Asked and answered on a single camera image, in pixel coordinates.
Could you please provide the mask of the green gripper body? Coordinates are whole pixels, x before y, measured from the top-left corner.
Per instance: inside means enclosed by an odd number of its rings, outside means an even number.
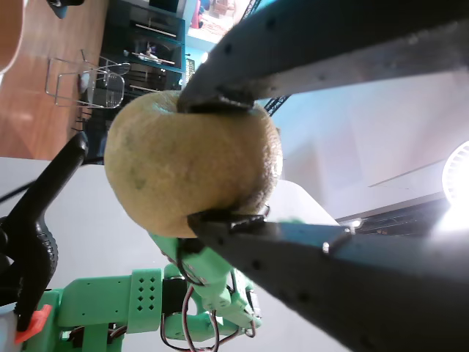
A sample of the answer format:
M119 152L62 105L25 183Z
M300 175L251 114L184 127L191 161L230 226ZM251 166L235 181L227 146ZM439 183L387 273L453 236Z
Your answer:
M244 329L259 328L254 283L199 240L178 240L177 267L207 311Z

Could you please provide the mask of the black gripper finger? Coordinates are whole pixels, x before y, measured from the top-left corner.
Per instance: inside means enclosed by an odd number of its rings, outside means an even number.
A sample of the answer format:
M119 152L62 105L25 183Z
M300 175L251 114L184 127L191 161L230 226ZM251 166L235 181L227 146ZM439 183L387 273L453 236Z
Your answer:
M351 351L468 349L468 232L355 235L220 212L198 239Z
M468 66L466 1L275 1L234 26L180 94L181 112Z

